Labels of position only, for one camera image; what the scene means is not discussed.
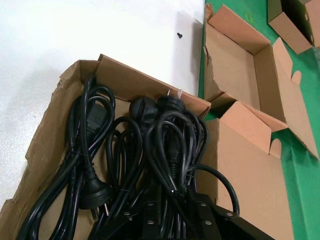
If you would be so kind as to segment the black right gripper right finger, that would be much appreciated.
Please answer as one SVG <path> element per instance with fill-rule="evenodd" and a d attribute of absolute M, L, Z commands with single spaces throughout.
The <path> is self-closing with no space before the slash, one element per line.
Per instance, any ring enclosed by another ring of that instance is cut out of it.
<path fill-rule="evenodd" d="M 220 207 L 205 194 L 189 196 L 189 216 L 195 225 L 193 240 L 233 240 L 235 237 L 231 220 L 235 212 Z"/>

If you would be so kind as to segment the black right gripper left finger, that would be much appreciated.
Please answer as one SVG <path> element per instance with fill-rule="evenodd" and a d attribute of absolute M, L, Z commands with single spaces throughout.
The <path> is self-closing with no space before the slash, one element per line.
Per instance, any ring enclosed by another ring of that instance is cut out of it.
<path fill-rule="evenodd" d="M 112 219 L 94 240 L 159 240 L 160 202 L 147 200 Z"/>

